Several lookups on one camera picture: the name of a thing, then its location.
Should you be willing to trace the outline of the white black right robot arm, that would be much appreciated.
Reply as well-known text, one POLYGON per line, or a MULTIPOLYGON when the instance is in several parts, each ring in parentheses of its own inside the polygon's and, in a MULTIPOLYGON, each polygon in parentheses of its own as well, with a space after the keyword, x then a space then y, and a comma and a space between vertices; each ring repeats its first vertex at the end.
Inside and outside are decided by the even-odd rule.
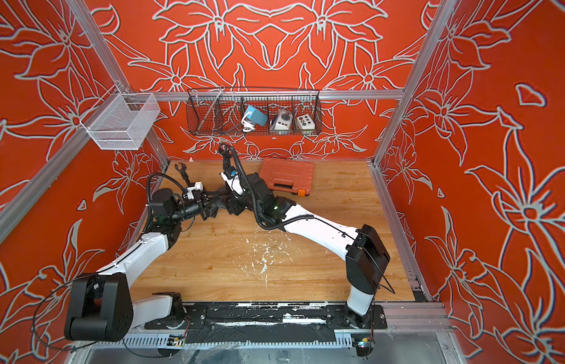
POLYGON ((220 176, 225 182, 224 205, 229 213, 238 215, 248 210, 260 228, 297 234, 345 262, 351 288, 343 317, 336 322, 359 329, 370 328, 372 301, 390 263, 390 255, 376 230, 368 224, 356 228, 335 223, 309 212, 293 200, 277 197, 256 173, 244 176, 230 167, 220 176))

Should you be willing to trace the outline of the black microphone stand pole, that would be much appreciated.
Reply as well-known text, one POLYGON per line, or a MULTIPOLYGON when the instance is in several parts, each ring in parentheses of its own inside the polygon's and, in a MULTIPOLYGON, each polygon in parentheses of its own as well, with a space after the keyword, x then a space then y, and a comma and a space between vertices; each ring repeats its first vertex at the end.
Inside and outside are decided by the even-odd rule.
POLYGON ((188 176, 188 173, 187 173, 187 166, 185 165, 185 163, 176 162, 176 164, 174 165, 174 168, 176 169, 176 171, 179 172, 179 174, 182 177, 182 180, 184 180, 184 182, 187 184, 188 187, 193 187, 195 185, 189 179, 189 176, 188 176))

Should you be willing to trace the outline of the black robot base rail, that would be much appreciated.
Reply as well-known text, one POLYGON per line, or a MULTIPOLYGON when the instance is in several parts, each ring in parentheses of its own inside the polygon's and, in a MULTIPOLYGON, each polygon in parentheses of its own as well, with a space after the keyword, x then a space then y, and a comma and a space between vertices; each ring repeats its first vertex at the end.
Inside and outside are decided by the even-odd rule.
POLYGON ((188 303, 184 318, 163 318, 146 323, 147 331, 183 334, 191 340, 211 341, 331 341, 350 334, 354 341, 370 339, 387 328, 384 308, 372 305, 372 326, 340 325, 345 303, 188 303))

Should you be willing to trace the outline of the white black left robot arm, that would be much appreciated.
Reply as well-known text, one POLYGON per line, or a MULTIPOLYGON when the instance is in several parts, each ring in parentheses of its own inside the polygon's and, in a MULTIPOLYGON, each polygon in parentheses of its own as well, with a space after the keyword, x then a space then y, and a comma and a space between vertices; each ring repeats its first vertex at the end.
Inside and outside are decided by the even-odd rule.
POLYGON ((70 341, 121 341, 130 329, 160 320, 170 326, 185 323, 182 297, 162 292, 133 300, 131 286, 157 258, 177 242, 182 222, 217 212, 216 192, 199 182, 176 194, 169 188, 147 194, 147 221, 138 241, 95 273, 74 280, 64 335, 70 341))

